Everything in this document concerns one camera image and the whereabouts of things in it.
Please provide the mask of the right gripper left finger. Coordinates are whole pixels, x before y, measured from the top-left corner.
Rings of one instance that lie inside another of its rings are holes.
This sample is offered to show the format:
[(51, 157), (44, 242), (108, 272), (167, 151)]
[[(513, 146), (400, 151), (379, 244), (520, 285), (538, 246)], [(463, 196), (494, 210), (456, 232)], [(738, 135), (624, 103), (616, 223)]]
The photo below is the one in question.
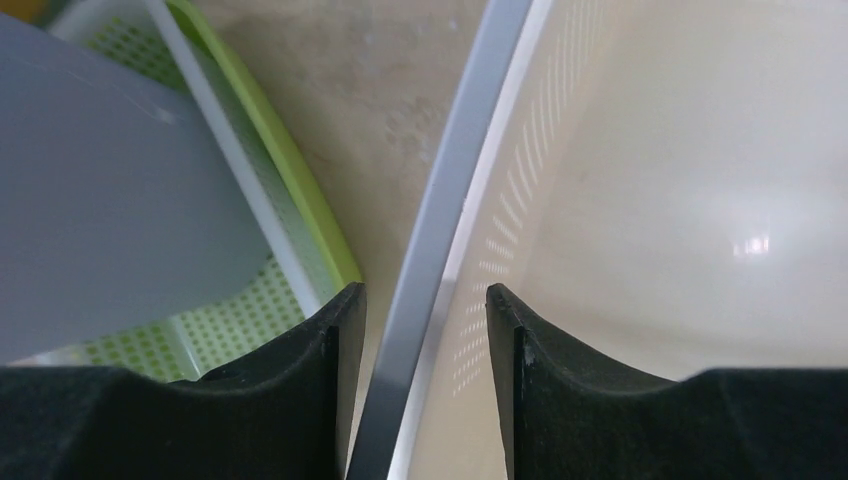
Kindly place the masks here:
[(195, 381), (119, 367), (5, 367), (5, 479), (340, 479), (367, 297), (316, 314)]

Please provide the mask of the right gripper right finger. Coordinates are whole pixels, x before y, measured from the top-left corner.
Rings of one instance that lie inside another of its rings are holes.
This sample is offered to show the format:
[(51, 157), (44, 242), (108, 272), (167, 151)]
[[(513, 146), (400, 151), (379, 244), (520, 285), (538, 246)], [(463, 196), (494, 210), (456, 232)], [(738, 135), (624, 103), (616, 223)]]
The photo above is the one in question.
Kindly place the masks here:
[(719, 368), (680, 382), (630, 367), (548, 322), (502, 284), (486, 293), (511, 479), (843, 479), (843, 369)]

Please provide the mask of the cream plastic basket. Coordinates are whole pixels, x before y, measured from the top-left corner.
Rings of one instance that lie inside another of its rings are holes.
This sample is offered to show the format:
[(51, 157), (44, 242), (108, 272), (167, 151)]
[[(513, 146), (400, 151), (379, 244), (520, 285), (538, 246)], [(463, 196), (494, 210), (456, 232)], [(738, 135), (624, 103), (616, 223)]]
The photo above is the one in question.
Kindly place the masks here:
[(511, 479), (486, 293), (635, 369), (847, 373), (847, 5), (492, 1), (351, 479)]

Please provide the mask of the grey plastic bucket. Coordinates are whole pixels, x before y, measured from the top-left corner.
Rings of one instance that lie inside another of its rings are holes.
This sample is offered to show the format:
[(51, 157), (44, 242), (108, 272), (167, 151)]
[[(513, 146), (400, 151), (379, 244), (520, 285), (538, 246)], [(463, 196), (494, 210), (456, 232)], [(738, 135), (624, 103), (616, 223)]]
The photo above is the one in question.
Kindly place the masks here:
[(1, 359), (224, 299), (269, 247), (195, 101), (1, 19)]

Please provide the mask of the green plastic tray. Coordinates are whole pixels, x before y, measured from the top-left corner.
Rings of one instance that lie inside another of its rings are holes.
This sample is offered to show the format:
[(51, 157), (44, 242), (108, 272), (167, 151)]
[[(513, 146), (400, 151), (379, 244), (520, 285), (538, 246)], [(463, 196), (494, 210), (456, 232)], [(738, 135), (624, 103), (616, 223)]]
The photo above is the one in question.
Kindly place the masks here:
[(362, 277), (307, 162), (247, 66), (201, 11), (188, 1), (166, 5), (243, 144), (316, 298), (326, 303)]

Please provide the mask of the white perforated tray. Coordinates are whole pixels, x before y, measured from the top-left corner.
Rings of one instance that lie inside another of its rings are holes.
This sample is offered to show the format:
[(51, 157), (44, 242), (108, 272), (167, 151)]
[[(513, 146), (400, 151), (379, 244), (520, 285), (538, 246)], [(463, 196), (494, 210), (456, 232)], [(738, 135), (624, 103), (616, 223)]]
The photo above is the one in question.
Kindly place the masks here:
[(209, 53), (161, 1), (1, 17), (1, 360), (195, 379), (337, 290)]

